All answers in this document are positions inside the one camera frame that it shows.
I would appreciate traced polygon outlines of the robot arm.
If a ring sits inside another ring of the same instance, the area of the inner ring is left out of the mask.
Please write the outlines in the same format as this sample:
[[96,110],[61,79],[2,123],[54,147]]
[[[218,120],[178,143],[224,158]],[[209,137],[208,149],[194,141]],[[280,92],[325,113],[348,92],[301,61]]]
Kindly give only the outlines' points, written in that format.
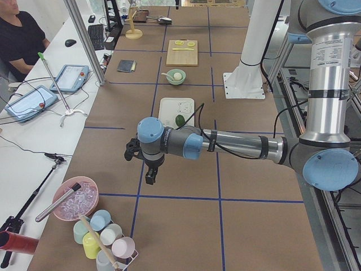
[[336,191],[352,185],[360,165],[344,132],[349,98],[353,37],[360,30],[359,1],[292,1],[288,33],[292,41],[311,42],[306,129],[297,138],[270,138],[260,131],[219,131],[200,126],[165,127],[147,117],[126,146],[126,160],[148,166],[153,184],[166,154],[196,160],[202,150],[225,152],[248,160],[271,160],[300,174],[311,186]]

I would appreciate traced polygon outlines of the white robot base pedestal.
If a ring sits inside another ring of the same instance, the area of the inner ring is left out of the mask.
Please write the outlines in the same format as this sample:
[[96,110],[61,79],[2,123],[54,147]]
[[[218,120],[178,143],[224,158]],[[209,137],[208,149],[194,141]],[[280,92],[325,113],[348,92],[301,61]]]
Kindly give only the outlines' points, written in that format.
[[223,74],[226,99],[265,99],[261,63],[283,1],[254,2],[239,65]]

